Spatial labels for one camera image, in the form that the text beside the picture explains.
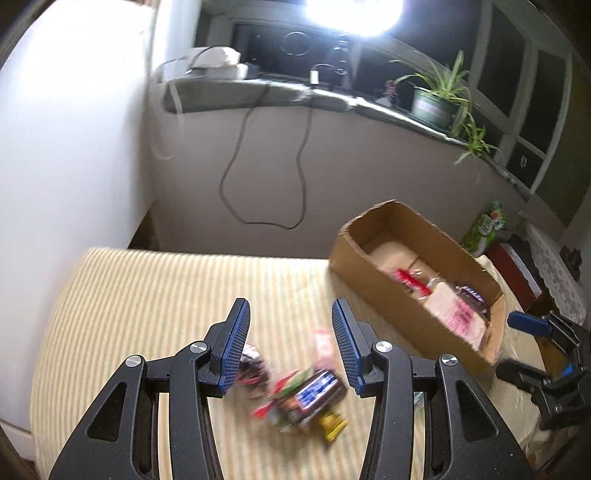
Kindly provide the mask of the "brown chocolate bar blue label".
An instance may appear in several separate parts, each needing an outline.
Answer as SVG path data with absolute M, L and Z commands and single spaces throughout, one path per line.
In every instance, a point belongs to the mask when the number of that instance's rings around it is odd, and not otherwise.
M 331 410 L 346 397 L 346 386 L 341 376 L 334 370 L 315 370 L 314 376 L 297 392 L 295 400 L 305 412 L 301 427 L 318 419 L 323 413 Z

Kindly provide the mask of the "small yellow snack packet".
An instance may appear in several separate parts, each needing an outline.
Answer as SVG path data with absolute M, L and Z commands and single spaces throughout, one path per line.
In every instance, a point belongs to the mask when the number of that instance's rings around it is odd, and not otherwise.
M 323 413 L 318 422 L 322 427 L 322 437 L 329 443 L 334 442 L 349 424 L 345 417 L 334 411 Z

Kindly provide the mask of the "green tissue pack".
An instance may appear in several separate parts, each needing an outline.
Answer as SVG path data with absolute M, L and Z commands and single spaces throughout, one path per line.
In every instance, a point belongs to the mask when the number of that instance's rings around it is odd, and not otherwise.
M 493 201 L 477 217 L 463 237 L 461 246 L 472 256 L 479 257 L 487 251 L 497 234 L 507 226 L 507 218 L 501 203 Z

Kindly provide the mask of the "pink printed packet in box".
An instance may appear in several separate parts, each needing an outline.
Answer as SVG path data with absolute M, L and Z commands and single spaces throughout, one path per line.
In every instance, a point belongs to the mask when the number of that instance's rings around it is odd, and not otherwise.
M 457 290 L 439 282 L 423 302 L 423 306 L 449 330 L 480 350 L 487 331 L 487 323 Z

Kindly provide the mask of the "white power adapter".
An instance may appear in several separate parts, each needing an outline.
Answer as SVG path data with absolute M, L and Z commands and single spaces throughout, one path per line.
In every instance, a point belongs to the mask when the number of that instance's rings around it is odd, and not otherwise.
M 228 46 L 195 47 L 188 51 L 186 74 L 215 80 L 245 80 L 249 66 L 242 54 Z

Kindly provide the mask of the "red clear candy bag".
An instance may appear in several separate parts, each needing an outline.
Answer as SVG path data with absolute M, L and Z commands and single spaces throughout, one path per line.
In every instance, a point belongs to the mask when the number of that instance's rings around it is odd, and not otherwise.
M 245 343 L 243 346 L 236 381 L 252 399 L 263 398 L 269 392 L 269 366 L 255 345 Z

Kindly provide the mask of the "potted spider plant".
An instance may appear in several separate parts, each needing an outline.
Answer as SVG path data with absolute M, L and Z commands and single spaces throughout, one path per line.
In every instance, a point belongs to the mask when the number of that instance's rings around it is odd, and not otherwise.
M 437 65 L 430 57 L 427 61 L 429 70 L 402 75 L 389 80 L 387 85 L 397 89 L 399 84 L 410 82 L 414 88 L 411 107 L 414 118 L 464 141 L 464 151 L 454 162 L 455 166 L 470 157 L 503 156 L 497 146 L 486 141 L 487 130 L 473 115 L 472 92 L 466 83 L 470 71 L 464 68 L 464 51 L 458 51 L 452 66 Z

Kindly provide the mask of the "grey window sill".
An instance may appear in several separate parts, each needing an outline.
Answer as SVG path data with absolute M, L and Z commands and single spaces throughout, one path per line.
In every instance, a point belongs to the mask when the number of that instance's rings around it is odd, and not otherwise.
M 249 117 L 259 108 L 304 108 L 308 114 L 327 112 L 329 121 L 345 121 L 353 118 L 363 124 L 373 124 L 380 129 L 379 141 L 390 145 L 383 157 L 402 170 L 434 179 L 435 169 L 448 167 L 454 171 L 466 163 L 477 168 L 494 171 L 509 183 L 519 195 L 529 200 L 532 193 L 510 173 L 494 164 L 489 154 L 473 154 L 468 144 L 451 135 L 429 127 L 411 114 L 397 113 L 361 97 L 349 97 L 301 84 L 262 80 L 221 80 L 197 77 L 152 81 L 149 87 L 155 107 L 173 115 L 178 124 L 178 134 L 185 131 L 188 116 L 197 113 L 242 110 L 245 115 L 232 148 L 231 162 L 235 162 L 242 149 Z

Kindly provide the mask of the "lace covered side table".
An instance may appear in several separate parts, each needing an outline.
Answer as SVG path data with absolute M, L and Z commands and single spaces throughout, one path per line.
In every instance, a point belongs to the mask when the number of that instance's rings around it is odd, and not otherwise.
M 588 300 L 562 251 L 549 234 L 526 221 L 518 233 L 503 232 L 486 256 L 524 311 L 542 316 L 554 310 L 582 326 Z

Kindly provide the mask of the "red snack bag in box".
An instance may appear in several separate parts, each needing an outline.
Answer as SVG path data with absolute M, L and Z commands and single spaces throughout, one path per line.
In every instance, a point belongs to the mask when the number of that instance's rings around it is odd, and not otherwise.
M 405 285 L 412 292 L 418 293 L 421 297 L 430 296 L 432 294 L 430 287 L 417 278 L 410 270 L 401 268 L 394 270 L 393 278 L 398 283 Z

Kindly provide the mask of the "cardboard box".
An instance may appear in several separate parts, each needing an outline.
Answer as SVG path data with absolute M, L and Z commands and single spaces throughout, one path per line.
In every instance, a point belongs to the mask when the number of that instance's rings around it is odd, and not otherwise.
M 499 283 L 449 235 L 409 206 L 388 201 L 349 221 L 332 249 L 329 266 L 425 357 L 456 355 L 473 373 L 498 360 L 507 318 Z M 449 330 L 423 306 L 427 299 L 394 280 L 407 269 L 432 290 L 439 282 L 468 285 L 490 310 L 480 350 Z

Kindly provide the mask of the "pink candy packet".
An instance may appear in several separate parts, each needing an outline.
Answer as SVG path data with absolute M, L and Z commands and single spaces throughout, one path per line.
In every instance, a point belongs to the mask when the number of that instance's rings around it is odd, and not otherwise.
M 317 352 L 318 368 L 335 369 L 335 348 L 332 343 L 332 333 L 324 328 L 315 328 L 312 331 Z

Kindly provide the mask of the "green yellow snack pouch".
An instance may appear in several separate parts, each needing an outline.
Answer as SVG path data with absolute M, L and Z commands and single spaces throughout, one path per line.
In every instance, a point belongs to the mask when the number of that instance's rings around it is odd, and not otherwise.
M 315 369 L 294 370 L 280 379 L 266 391 L 263 402 L 252 410 L 253 418 L 266 420 L 281 433 L 300 434 L 305 412 L 296 401 L 297 392 L 314 376 Z

